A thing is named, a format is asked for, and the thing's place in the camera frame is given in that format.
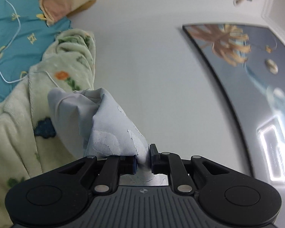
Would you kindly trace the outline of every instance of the floral blanket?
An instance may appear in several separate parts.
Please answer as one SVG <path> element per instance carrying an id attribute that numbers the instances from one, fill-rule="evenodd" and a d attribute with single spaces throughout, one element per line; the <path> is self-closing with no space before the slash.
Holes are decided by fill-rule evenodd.
<path id="1" fill-rule="evenodd" d="M 0 228 L 12 225 L 4 205 L 11 187 L 75 160 L 56 136 L 47 95 L 57 86 L 93 90 L 94 64 L 93 35 L 64 31 L 0 103 Z"/>

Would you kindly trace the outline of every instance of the blue bedsheet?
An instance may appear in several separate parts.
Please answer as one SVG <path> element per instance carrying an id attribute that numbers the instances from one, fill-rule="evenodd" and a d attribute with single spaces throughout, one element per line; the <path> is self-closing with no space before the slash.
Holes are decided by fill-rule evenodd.
<path id="1" fill-rule="evenodd" d="M 24 76 L 30 66 L 40 62 L 47 47 L 54 42 L 55 35 L 70 28 L 67 18 L 52 27 L 47 27 L 38 0 L 9 0 L 17 14 L 5 1 L 0 0 L 0 51 L 10 42 L 18 29 L 17 16 L 21 31 L 11 46 L 0 54 L 0 70 L 7 81 Z M 17 85 L 7 84 L 0 77 L 0 102 Z"/>

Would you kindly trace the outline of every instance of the white wall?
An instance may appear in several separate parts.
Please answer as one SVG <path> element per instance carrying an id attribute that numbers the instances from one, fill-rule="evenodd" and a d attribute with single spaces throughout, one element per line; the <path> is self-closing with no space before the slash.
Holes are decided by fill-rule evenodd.
<path id="1" fill-rule="evenodd" d="M 180 28 L 205 21 L 263 25 L 263 2 L 97 0 L 72 26 L 95 33 L 95 87 L 112 93 L 149 143 L 249 174 L 230 111 Z"/>

